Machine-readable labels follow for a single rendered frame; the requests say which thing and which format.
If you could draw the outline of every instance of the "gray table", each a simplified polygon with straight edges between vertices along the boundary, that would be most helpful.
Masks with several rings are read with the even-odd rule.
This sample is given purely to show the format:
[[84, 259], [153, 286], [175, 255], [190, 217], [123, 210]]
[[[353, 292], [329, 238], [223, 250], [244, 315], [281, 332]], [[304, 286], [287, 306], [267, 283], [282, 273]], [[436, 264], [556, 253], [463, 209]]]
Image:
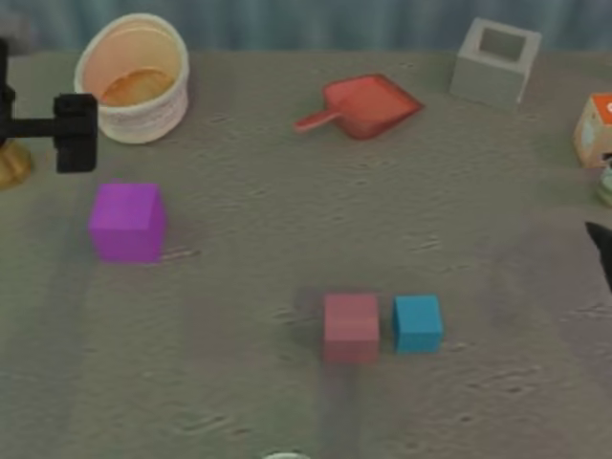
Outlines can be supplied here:
[[[21, 116], [70, 91], [76, 55], [17, 60]], [[612, 309], [582, 222], [612, 223], [571, 130], [612, 55], [544, 55], [517, 115], [446, 94], [452, 56], [207, 54], [168, 138], [100, 141], [91, 175], [0, 196], [3, 459], [602, 458]], [[427, 109], [371, 142], [291, 122], [329, 80], [384, 72]], [[156, 182], [159, 266], [100, 264], [98, 184]], [[319, 363], [317, 299], [382, 295], [380, 361]], [[392, 353], [393, 294], [439, 295], [435, 356]]]

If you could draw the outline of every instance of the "cube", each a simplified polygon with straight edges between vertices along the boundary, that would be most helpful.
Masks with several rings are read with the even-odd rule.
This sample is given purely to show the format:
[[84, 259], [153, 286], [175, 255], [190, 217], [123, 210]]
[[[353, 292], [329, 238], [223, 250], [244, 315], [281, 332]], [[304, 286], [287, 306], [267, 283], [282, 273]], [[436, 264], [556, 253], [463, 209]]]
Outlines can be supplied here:
[[450, 93], [504, 110], [523, 97], [541, 33], [477, 17], [457, 55]]
[[368, 363], [379, 354], [379, 305], [375, 295], [333, 294], [324, 302], [323, 358]]
[[586, 101], [574, 147], [583, 167], [605, 167], [612, 158], [612, 93], [592, 94]]
[[396, 352], [436, 352], [444, 334], [438, 297], [396, 296], [392, 325]]
[[155, 184], [106, 184], [89, 220], [89, 233], [102, 261], [155, 263], [162, 256], [166, 218]]

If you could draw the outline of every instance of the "purple cube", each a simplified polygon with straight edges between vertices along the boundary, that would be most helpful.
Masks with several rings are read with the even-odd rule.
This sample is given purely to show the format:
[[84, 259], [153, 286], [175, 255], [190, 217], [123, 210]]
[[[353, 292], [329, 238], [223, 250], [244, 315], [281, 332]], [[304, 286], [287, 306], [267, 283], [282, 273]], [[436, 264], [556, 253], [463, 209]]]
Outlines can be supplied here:
[[102, 261], [155, 263], [162, 256], [165, 212], [155, 184], [106, 184], [89, 219], [89, 233]]

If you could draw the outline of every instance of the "black object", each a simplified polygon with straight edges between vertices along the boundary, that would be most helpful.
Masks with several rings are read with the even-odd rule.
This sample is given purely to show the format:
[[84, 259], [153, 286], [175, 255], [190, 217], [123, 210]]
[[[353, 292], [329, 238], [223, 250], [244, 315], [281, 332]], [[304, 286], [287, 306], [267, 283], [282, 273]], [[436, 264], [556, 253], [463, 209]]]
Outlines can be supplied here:
[[586, 222], [586, 230], [600, 252], [600, 263], [605, 280], [612, 292], [612, 229], [592, 222]]
[[16, 93], [7, 83], [9, 44], [0, 39], [0, 146], [7, 139], [54, 140], [58, 173], [92, 172], [98, 163], [98, 101], [91, 94], [63, 94], [51, 119], [16, 120]]

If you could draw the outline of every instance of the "dustpan handle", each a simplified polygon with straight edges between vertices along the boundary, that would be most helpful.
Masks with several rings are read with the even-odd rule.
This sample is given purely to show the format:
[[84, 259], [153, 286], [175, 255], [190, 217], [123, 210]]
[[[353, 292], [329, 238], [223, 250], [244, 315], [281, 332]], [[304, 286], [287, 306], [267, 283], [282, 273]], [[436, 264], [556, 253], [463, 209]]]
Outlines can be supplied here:
[[308, 132], [311, 129], [315, 129], [316, 127], [320, 127], [323, 124], [335, 120], [339, 116], [340, 112], [337, 109], [329, 108], [295, 122], [294, 129], [299, 133]]

